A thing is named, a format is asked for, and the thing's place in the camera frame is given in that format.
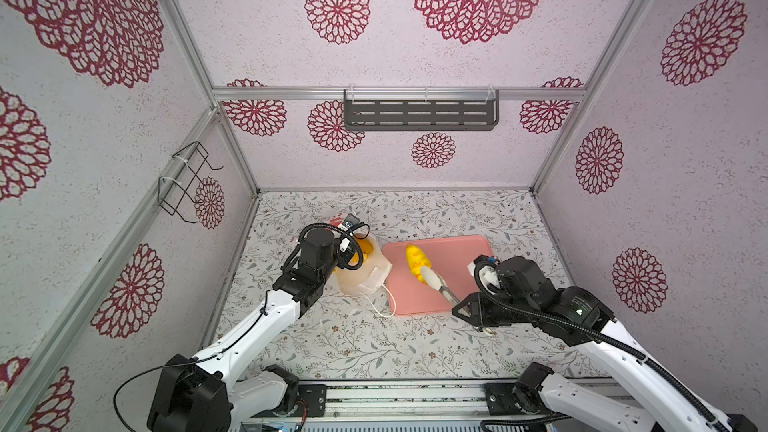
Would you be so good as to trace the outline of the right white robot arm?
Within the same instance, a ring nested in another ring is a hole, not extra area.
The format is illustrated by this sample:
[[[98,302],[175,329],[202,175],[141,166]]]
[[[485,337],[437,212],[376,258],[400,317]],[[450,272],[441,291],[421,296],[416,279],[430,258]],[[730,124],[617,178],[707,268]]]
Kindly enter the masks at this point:
[[[642,348],[591,292],[557,288],[524,257],[480,255],[469,269],[478,287],[459,300],[428,259],[411,273],[452,305],[454,317],[478,331],[527,323],[590,357],[636,401],[624,405],[533,362],[512,383],[485,386],[489,418],[480,427],[543,431],[574,419],[598,431],[754,431],[742,414],[727,414],[692,392]]]

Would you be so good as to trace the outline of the orange bundt fake bread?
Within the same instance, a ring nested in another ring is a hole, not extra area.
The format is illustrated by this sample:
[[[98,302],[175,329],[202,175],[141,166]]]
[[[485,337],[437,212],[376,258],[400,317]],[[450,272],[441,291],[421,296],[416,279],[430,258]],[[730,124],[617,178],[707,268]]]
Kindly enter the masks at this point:
[[[337,253],[337,267],[358,270],[364,263],[362,247],[355,239],[342,238]]]

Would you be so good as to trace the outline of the white floral paper bag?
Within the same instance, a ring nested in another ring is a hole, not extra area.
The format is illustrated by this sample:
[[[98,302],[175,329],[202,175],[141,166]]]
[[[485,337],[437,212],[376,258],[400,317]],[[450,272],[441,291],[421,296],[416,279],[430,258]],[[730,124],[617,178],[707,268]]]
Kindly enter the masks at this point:
[[[340,222],[347,215],[338,214],[330,219],[329,224],[339,228]],[[346,296],[367,300],[374,312],[380,317],[392,318],[397,311],[397,302],[385,282],[392,271],[393,264],[384,256],[382,247],[371,230],[367,231],[365,238],[359,235],[352,236],[362,247],[364,263],[358,270],[346,270],[338,267],[334,270],[339,290]],[[388,312],[383,312],[373,302],[374,295],[378,291],[382,291],[388,299]]]

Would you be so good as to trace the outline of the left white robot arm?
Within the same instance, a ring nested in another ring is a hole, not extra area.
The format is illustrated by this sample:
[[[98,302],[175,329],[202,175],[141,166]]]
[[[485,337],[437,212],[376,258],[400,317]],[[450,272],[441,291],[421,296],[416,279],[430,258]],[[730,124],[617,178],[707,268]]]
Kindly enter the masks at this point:
[[[322,297],[337,268],[359,270],[363,249],[353,231],[329,223],[304,227],[257,308],[208,347],[176,355],[160,370],[147,427],[151,431],[237,431],[266,411],[290,412],[298,379],[270,366],[252,379],[249,365]]]

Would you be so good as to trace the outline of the yellow croissant fake bread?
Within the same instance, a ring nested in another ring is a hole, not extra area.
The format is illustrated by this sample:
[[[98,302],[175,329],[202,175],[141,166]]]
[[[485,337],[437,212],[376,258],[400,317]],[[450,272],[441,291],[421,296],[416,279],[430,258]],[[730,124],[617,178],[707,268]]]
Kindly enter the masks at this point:
[[[432,263],[426,253],[415,244],[409,244],[405,249],[407,265],[410,273],[421,283],[426,284],[423,271],[432,271]]]

